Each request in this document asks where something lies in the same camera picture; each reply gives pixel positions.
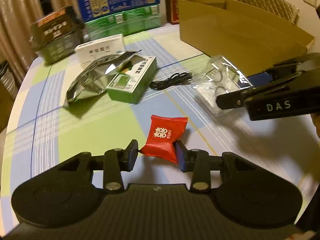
clear plastic bag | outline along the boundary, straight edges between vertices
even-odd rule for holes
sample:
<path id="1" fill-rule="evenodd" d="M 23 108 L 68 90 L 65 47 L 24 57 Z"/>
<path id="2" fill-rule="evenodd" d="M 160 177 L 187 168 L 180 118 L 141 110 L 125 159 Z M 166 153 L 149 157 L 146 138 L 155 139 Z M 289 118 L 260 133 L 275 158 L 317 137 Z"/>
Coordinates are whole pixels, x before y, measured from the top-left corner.
<path id="1" fill-rule="evenodd" d="M 216 104 L 219 95 L 253 87 L 242 72 L 224 56 L 212 57 L 197 78 L 193 89 L 197 98 L 215 115 L 220 116 L 231 110 L 222 110 Z"/>

silver foil bag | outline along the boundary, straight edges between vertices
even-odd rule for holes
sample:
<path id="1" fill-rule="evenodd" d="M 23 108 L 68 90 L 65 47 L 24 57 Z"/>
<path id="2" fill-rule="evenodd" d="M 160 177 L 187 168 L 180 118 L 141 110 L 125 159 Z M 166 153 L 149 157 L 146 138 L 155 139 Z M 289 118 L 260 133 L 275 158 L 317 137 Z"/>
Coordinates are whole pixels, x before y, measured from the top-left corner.
<path id="1" fill-rule="evenodd" d="M 120 51 L 94 60 L 70 85 L 65 107 L 79 99 L 101 95 L 114 76 L 138 53 L 139 51 Z"/>

round black pad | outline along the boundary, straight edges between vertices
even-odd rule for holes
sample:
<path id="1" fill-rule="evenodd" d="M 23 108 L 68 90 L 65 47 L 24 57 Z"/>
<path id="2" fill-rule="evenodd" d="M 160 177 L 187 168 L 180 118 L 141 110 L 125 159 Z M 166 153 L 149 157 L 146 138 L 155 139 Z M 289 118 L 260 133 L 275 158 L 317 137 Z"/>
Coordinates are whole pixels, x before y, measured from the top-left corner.
<path id="1" fill-rule="evenodd" d="M 301 193 L 293 184 L 266 171 L 239 172 L 214 192 L 226 216 L 258 228 L 293 223 L 302 205 Z"/>
<path id="2" fill-rule="evenodd" d="M 82 220 L 94 212 L 99 191 L 68 172 L 38 176 L 20 185 L 12 195 L 12 208 L 20 222 L 57 228 Z"/>

open cardboard box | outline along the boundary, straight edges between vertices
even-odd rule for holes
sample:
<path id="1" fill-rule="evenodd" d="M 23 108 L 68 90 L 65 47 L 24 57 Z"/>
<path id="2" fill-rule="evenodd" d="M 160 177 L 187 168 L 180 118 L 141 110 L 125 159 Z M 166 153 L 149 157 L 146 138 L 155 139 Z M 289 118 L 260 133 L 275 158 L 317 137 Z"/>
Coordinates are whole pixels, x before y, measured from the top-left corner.
<path id="1" fill-rule="evenodd" d="M 7 127 L 14 101 L 11 99 L 9 92 L 0 82 L 0 132 Z"/>
<path id="2" fill-rule="evenodd" d="M 179 0 L 180 38 L 224 55 L 247 76 L 307 53 L 316 38 L 275 14 L 234 0 Z"/>

white box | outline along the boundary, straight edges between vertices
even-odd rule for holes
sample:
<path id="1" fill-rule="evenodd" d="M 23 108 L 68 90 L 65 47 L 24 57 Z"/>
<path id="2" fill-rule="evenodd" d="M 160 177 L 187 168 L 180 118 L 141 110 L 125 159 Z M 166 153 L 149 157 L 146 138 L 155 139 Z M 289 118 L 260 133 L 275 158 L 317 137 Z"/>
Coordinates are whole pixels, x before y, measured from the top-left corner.
<path id="1" fill-rule="evenodd" d="M 125 50 L 122 34 L 90 41 L 75 48 L 76 55 L 83 69 L 89 66 L 94 60 L 115 54 L 120 50 Z"/>

